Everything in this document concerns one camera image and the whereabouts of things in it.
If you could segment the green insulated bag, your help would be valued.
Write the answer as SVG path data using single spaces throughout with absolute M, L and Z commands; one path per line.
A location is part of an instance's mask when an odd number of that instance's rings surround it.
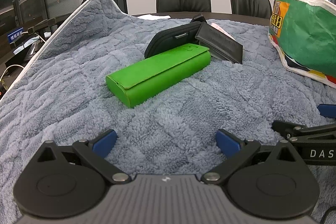
M 275 0 L 268 38 L 286 70 L 335 88 L 335 4 Z

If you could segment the black wallet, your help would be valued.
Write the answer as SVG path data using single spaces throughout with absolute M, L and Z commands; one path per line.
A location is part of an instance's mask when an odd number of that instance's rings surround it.
M 243 63 L 243 46 L 211 25 L 203 22 L 195 38 L 200 46 L 209 49 L 212 57 L 236 64 Z

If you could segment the dark blue zipper pouch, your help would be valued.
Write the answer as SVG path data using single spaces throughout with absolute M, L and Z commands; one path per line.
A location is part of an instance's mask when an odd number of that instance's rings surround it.
M 144 57 L 147 59 L 188 43 L 198 44 L 195 36 L 203 22 L 207 22 L 205 17 L 202 14 L 198 14 L 188 24 L 160 31 L 151 39 L 145 50 Z

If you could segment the green glasses case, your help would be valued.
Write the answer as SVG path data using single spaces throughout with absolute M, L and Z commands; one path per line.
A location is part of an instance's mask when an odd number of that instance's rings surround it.
M 210 61 L 209 48 L 188 43 L 120 69 L 105 80 L 124 105 L 134 107 L 201 71 Z

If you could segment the grey fleece blanket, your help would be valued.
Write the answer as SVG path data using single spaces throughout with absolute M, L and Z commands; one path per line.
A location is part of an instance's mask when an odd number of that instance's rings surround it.
M 112 0 L 89 0 L 46 42 L 1 99 L 1 223 L 21 217 L 13 186 L 40 145 L 69 145 L 117 132 L 108 160 L 131 175 L 203 174 L 224 160 L 223 128 L 276 144 L 274 120 L 320 126 L 318 105 L 335 89 L 287 71 L 264 26 L 218 20 L 243 46 L 242 64 L 212 59 L 205 69 L 133 107 L 108 89 L 107 75 L 143 59 L 152 37 L 187 19 L 143 20 Z

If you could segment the black office chair right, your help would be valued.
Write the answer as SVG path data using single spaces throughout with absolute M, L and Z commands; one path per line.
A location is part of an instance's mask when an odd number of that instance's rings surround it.
M 269 0 L 230 0 L 232 14 L 270 19 L 272 7 Z

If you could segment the white papers on table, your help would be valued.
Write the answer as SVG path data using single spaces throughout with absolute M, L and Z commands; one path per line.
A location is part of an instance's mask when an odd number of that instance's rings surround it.
M 169 16 L 169 15 L 144 14 L 144 15 L 137 16 L 137 18 L 143 19 L 143 20 L 160 20 L 160 19 L 170 19 L 171 16 Z

